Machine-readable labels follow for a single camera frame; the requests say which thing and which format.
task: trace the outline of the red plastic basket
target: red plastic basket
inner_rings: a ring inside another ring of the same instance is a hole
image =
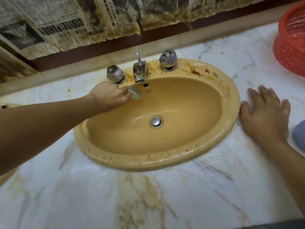
[[[273,43],[276,60],[289,71],[305,77],[305,1],[281,17],[278,32]]]

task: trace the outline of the light blue cloth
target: light blue cloth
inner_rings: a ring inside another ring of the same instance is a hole
[[[292,137],[296,144],[305,150],[305,121],[302,121],[294,128]]]

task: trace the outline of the marble countertop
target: marble countertop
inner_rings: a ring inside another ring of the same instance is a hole
[[[292,129],[305,119],[305,80],[276,62],[276,33],[273,23],[175,51],[180,58],[222,70],[236,84],[241,100],[248,100],[248,87],[272,87],[280,99],[291,102]],[[101,81],[105,69],[2,96],[0,102],[73,99]],[[289,143],[301,152],[291,136]],[[0,187],[1,229],[217,229],[296,218],[302,214],[277,169],[243,133],[239,121],[220,144],[198,158],[145,172],[92,162],[76,146],[71,130]]]

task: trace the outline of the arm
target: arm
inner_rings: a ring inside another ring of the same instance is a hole
[[[102,82],[74,100],[0,110],[0,176],[33,158],[82,121],[131,98],[127,87]]]
[[[266,89],[261,85],[259,91],[248,90],[254,103],[252,113],[249,103],[242,102],[240,118],[243,130],[258,142],[277,166],[293,199],[305,215],[305,157],[287,142],[289,101],[283,100],[281,103],[271,88]]]

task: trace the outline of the faucet spout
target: faucet spout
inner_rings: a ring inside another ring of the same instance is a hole
[[[135,54],[138,58],[138,61],[133,65],[134,80],[136,84],[143,84],[146,74],[149,73],[149,67],[146,61],[141,61],[138,51]]]

